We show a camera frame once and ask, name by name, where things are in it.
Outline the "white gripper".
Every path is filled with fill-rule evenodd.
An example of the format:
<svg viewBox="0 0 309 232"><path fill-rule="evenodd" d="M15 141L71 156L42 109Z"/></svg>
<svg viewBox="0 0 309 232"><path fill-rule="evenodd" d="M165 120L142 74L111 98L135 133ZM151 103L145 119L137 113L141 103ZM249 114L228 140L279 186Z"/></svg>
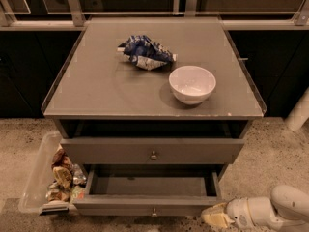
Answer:
<svg viewBox="0 0 309 232"><path fill-rule="evenodd" d="M239 229L265 226L279 231L284 219L275 211L279 202L276 198L242 197L227 203L219 203L202 211L201 219L210 226L228 228L234 225Z"/></svg>

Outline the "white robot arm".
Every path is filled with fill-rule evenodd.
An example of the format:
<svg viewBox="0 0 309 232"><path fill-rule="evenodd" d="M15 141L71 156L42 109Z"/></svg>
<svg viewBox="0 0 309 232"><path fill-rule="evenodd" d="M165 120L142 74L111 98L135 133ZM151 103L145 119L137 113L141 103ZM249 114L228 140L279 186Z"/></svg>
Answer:
<svg viewBox="0 0 309 232"><path fill-rule="evenodd" d="M309 232L309 195L287 185L272 189L270 197L242 197L202 211L210 226L237 229L267 227L276 232Z"/></svg>

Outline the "white cylindrical robot base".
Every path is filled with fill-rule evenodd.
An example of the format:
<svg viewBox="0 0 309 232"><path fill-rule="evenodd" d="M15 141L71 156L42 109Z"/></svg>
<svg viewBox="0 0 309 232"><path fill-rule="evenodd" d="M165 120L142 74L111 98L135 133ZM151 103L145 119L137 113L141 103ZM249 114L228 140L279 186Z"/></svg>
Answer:
<svg viewBox="0 0 309 232"><path fill-rule="evenodd" d="M298 131L309 119L309 87L285 119L287 127L292 131Z"/></svg>

